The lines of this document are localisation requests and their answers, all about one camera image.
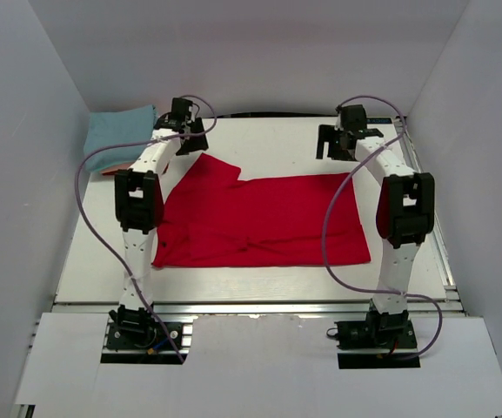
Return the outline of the bright red t shirt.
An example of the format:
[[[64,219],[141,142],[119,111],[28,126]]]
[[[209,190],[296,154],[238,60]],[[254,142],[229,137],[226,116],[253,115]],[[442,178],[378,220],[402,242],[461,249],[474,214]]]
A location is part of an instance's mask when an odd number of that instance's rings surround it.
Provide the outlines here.
[[[242,180],[240,168],[201,155],[172,189],[157,229],[160,267],[333,266],[370,262],[345,174]]]

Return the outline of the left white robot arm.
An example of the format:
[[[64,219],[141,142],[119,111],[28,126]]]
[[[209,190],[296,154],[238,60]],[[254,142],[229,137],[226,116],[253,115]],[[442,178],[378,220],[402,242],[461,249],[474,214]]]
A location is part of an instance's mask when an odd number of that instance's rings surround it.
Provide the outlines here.
[[[152,249],[164,216],[160,177],[173,157],[208,149],[196,99],[192,95],[173,98],[170,111],[158,118],[150,143],[133,164],[114,177],[115,214],[128,267],[119,306],[126,310],[145,310],[153,303]]]

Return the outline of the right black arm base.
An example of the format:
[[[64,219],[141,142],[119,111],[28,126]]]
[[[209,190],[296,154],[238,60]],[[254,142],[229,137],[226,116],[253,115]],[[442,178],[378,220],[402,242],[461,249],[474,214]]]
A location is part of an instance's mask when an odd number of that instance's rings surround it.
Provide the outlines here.
[[[409,313],[370,310],[362,320],[341,320],[326,330],[337,342],[338,368],[375,370],[419,368],[418,343]]]

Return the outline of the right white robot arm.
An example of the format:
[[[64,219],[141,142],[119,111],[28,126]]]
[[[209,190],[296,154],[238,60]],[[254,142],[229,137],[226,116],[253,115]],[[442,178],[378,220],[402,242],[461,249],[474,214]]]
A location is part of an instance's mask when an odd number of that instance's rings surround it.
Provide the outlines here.
[[[377,129],[367,127],[363,105],[339,105],[334,125],[320,125],[316,158],[357,161],[380,185],[376,227],[383,240],[377,288],[371,309],[379,315],[407,310],[413,261],[434,227],[435,180],[416,172],[394,152]]]

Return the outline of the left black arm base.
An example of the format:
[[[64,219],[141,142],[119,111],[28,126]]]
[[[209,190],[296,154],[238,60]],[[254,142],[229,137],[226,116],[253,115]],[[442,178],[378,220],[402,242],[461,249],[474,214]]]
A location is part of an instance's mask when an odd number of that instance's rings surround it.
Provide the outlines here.
[[[100,361],[103,364],[182,365],[185,324],[166,321],[164,326],[144,308],[120,306],[108,313]]]

